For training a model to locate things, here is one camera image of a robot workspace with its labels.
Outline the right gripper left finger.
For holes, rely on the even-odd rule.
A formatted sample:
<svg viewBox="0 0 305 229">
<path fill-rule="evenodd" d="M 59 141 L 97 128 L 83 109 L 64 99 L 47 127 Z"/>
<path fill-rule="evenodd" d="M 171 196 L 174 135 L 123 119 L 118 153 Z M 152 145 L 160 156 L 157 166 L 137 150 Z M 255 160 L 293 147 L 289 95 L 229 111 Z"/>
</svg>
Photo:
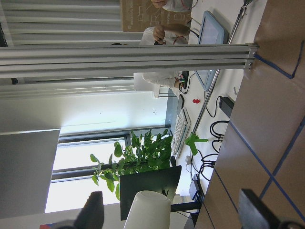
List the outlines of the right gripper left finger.
<svg viewBox="0 0 305 229">
<path fill-rule="evenodd" d="M 54 224 L 54 229 L 102 229 L 104 205 L 101 191 L 90 194 L 75 220 L 64 220 Z"/>
</svg>

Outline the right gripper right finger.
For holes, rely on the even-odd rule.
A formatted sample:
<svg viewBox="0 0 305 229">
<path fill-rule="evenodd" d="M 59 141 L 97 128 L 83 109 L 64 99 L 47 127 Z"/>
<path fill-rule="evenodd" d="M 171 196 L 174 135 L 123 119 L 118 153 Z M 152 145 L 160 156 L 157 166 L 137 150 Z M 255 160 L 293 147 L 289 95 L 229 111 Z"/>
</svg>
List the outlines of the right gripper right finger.
<svg viewBox="0 0 305 229">
<path fill-rule="evenodd" d="M 239 191 L 238 214 L 243 229 L 303 229 L 293 220 L 280 220 L 251 190 Z"/>
</svg>

